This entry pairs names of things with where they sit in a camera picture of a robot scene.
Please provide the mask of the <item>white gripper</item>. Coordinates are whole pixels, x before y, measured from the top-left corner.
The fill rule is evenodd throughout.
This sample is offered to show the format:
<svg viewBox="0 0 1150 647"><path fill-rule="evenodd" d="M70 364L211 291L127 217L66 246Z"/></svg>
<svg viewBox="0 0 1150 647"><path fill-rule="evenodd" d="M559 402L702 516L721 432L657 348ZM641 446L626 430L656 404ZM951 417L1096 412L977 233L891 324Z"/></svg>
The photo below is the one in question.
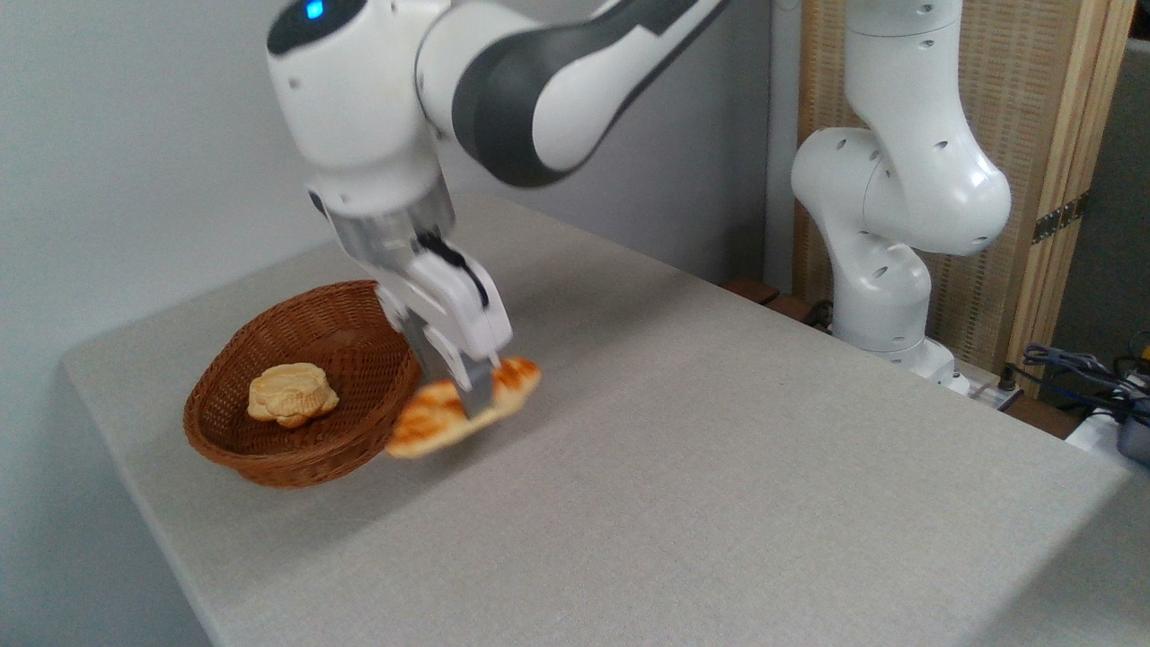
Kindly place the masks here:
<svg viewBox="0 0 1150 647"><path fill-rule="evenodd" d="M419 361L423 382L451 377L468 419L489 409L492 371L512 328L484 267L455 247L394 247L394 293L376 286L376 296Z"/></svg>

